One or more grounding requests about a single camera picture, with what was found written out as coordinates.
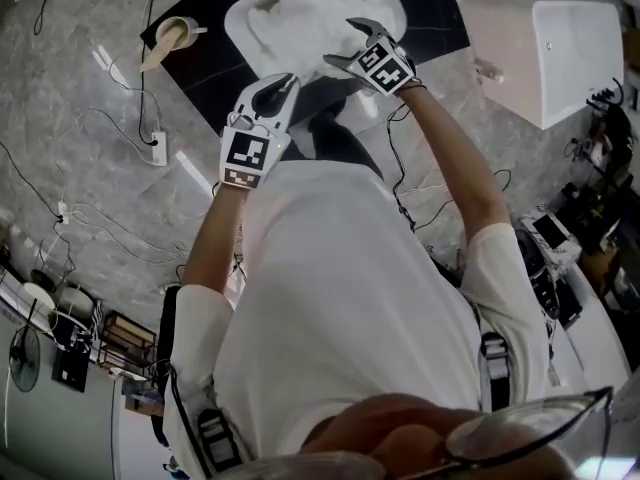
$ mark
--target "strap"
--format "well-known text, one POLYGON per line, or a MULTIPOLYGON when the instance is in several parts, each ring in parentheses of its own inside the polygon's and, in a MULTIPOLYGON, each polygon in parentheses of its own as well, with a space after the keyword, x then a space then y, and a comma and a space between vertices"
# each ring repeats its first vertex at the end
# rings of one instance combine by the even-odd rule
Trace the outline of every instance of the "strap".
POLYGON ((475 303, 470 302, 480 328, 481 409, 495 412, 509 406, 511 400, 511 372, 509 370, 509 346, 506 340, 487 322, 475 303))
POLYGON ((198 417, 198 430, 204 453, 216 472, 242 464, 240 451, 229 422, 220 409, 205 409, 198 417))
POLYGON ((189 423, 187 412, 184 410, 184 406, 182 405, 182 399, 180 398, 180 393, 178 392, 178 372, 176 372, 173 367, 170 367, 170 372, 171 393, 173 394, 173 399, 176 402, 176 407, 178 407, 178 412, 180 413, 180 418, 182 419, 184 430, 187 433, 187 437, 189 438, 189 442, 191 443, 193 452, 196 454, 196 458, 200 463, 200 467, 202 468, 202 472, 204 473, 205 478, 213 478, 213 476, 211 475, 211 471, 209 470, 209 466, 207 466, 207 461, 202 455, 202 449, 198 445, 198 440, 196 439, 196 436, 193 433, 193 429, 191 428, 191 424, 189 423))

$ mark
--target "white towel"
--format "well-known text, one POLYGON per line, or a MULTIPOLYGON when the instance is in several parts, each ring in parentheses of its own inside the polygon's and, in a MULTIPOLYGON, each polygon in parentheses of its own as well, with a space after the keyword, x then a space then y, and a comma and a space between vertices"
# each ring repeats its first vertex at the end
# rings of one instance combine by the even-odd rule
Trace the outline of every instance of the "white towel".
POLYGON ((321 76, 346 78, 322 56, 365 48, 367 36, 345 21, 356 17, 378 21, 395 35, 393 11, 382 0, 278 0, 268 11, 251 9, 249 26, 265 48, 261 72, 295 73, 303 84, 321 76))

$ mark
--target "backpack strap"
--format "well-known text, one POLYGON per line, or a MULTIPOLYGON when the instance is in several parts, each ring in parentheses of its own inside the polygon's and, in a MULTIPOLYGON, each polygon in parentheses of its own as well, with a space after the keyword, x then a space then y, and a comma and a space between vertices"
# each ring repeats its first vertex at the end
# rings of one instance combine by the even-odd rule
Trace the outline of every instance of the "backpack strap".
POLYGON ((509 370, 509 346, 491 324, 482 317, 478 306, 470 302, 480 328, 480 372, 481 409, 495 412, 509 405, 511 399, 511 372, 509 370))

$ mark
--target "glasses lens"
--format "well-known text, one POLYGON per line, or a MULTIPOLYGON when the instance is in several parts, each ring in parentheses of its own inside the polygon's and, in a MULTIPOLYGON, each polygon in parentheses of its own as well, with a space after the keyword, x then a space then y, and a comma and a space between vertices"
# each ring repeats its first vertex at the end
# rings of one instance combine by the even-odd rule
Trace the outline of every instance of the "glasses lens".
POLYGON ((447 438, 447 449, 457 459, 495 459, 551 435, 593 401, 590 396, 571 396, 509 407, 455 429, 447 438))
POLYGON ((217 480, 383 480, 373 459, 355 453, 317 453, 274 457, 225 471, 217 480))

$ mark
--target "marble floor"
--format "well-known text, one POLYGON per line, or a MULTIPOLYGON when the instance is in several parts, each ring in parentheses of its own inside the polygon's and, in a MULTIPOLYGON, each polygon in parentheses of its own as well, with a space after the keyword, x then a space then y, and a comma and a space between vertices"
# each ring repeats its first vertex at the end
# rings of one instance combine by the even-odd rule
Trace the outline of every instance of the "marble floor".
MULTIPOLYGON (((58 201, 64 199, 73 212, 68 225, 56 226, 69 242, 76 266, 69 279, 103 298, 108 308, 157 329, 162 291, 177 281, 176 267, 185 262, 211 200, 202 185, 217 181, 218 136, 170 77, 157 69, 147 76, 147 88, 161 109, 170 162, 162 168, 142 162, 108 118, 90 109, 108 113, 140 143, 139 95, 116 85, 105 67, 117 59, 122 78, 138 86, 138 34, 148 0, 49 0, 42 33, 34 36, 41 1, 0 0, 1 140, 53 210, 57 212, 58 201)), ((177 1, 156 0, 153 15, 177 1)), ((471 50, 463 50, 420 66, 419 75, 493 169, 511 170, 505 193, 513 214, 550 201, 570 180, 584 179, 588 173, 565 159, 563 150, 571 137, 585 133, 589 113, 541 132, 484 99, 471 61, 471 50)), ((400 173, 384 121, 397 101, 379 99, 378 104, 379 116, 370 118, 352 97, 340 121, 358 134, 393 184, 400 173)), ((148 102, 145 120, 150 130, 156 119, 156 109, 148 102)), ((418 225, 427 223, 449 194, 440 186, 440 172, 415 121, 394 124, 392 133, 407 169, 401 199, 418 225)), ((303 152, 312 154, 304 127, 296 127, 292 135, 303 152)), ((507 174, 499 176, 499 183, 506 183, 507 174)), ((42 265, 39 244, 46 269, 52 275, 65 271, 67 244, 52 229, 55 218, 3 151, 0 221, 14 226, 12 251, 25 273, 42 265)), ((418 236, 450 263, 461 232, 451 204, 418 236)))

